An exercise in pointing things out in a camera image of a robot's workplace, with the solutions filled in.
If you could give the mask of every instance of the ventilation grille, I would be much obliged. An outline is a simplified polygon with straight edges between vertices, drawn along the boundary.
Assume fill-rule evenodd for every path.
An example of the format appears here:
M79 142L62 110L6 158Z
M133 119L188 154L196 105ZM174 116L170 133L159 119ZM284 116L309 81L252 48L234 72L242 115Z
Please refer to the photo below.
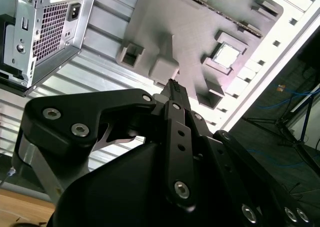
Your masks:
M36 57L36 61L59 49L67 10L67 3L48 5L43 8L40 39L33 43L33 57Z

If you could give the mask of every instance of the power supply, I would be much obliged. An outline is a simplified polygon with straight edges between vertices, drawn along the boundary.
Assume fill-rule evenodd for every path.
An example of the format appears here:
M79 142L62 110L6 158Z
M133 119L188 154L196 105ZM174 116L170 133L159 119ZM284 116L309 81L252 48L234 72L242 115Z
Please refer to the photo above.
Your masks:
M1 0L0 88L26 96L80 53L94 0Z

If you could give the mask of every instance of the ribbed metal wall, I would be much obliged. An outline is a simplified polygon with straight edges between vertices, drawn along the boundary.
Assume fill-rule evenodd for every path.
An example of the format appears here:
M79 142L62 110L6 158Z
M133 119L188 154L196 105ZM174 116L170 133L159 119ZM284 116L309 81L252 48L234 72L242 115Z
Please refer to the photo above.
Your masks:
M287 9L291 8L290 10L292 10L289 11L290 14L286 15L285 20L282 20L286 25L288 25L292 17L297 21L302 18L304 11L312 4L312 1L309 0L301 0L301 2L297 3L292 3L290 2L291 0L285 1L288 2ZM131 88L143 89L152 95L161 92L161 88L155 86L152 80L120 67L115 61L136 2L137 0L96 0L87 28L82 52L79 56L48 79L42 86L38 87L29 97L21 98L0 89L1 153L7 155L12 154L24 106L31 98ZM286 33L291 30L289 28L293 29L294 27L289 24L286 27ZM277 33L277 35L279 36L278 38L283 38L283 32ZM269 40L266 37L265 48L267 48L268 51L270 51L270 46L272 46L274 40L274 37L269 37ZM285 41L287 41L287 44L290 42L289 39L282 41L281 45L283 46L283 50L285 49ZM281 49L275 49L274 47L272 50L278 52L283 51ZM257 69L256 61L261 58L258 58L257 54L255 54L254 57L254 60L246 63L246 66L230 85L227 90L229 94L223 98L217 109L209 110L199 105L196 100L190 99L192 109L200 113L207 120L209 129L212 132L218 127L221 127L224 123L222 120L230 115L230 113L226 114L225 111L221 110L230 112L232 108L239 105L239 99L237 100L233 95L241 95L242 91L247 88L248 82L244 80L253 80L260 71L261 66ZM138 137L135 141L127 144L116 144L95 151L90 155L89 167L95 169L139 144L142 144L142 142L143 138Z

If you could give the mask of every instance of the black metal bracket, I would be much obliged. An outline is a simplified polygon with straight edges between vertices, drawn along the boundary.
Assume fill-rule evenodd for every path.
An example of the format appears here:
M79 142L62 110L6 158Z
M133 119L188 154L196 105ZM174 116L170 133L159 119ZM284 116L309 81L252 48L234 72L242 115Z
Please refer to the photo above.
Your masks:
M32 168L56 203L48 226L313 226L232 136L210 133L183 86L169 80L161 94L165 101L129 89L27 103L13 164ZM85 168L91 151L136 136L144 144Z

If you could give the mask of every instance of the wooden floor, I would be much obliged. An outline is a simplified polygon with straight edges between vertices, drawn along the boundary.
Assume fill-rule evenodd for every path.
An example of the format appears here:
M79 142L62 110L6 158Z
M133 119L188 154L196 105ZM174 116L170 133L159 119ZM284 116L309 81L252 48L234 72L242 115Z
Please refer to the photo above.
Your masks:
M54 210L52 203L0 189L0 227L17 223L44 227Z

